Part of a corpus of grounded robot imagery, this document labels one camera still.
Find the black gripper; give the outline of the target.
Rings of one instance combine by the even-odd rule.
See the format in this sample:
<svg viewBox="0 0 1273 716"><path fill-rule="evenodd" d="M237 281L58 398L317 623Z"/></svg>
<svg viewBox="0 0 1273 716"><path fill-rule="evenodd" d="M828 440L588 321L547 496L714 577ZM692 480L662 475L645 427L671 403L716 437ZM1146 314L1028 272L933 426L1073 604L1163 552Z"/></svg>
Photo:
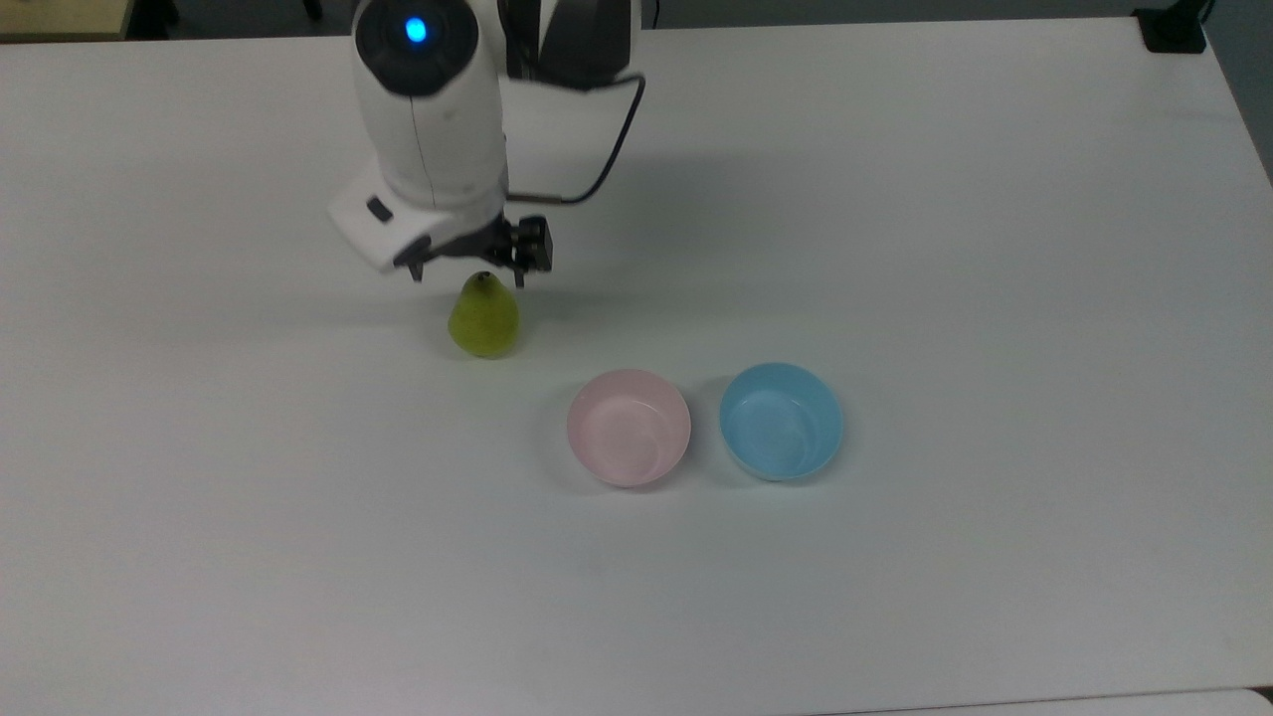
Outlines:
<svg viewBox="0 0 1273 716"><path fill-rule="evenodd" d="M463 233L442 245L416 240L395 256L395 268L409 271L412 282L423 282L432 259L481 259L496 268L510 268L517 289L523 289L530 273L552 271L554 242L545 217L526 217L513 224L496 217L481 231Z"/></svg>

